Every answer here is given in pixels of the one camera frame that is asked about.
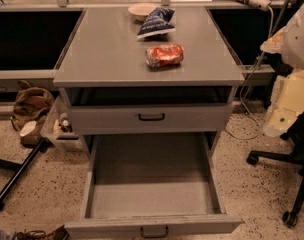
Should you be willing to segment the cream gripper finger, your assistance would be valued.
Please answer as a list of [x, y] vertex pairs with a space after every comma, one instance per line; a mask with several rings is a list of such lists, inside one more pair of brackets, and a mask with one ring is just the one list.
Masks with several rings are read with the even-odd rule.
[[304, 112], [304, 70], [295, 70], [287, 77], [278, 76], [270, 101], [263, 133], [277, 137], [286, 133]]

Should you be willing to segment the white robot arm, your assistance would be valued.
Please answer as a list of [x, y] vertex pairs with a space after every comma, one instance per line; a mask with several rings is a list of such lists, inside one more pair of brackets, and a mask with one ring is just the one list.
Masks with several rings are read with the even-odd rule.
[[304, 3], [287, 25], [265, 41], [260, 49], [279, 53], [282, 62], [293, 68], [287, 77], [276, 78], [263, 126], [265, 135], [277, 137], [304, 112]]

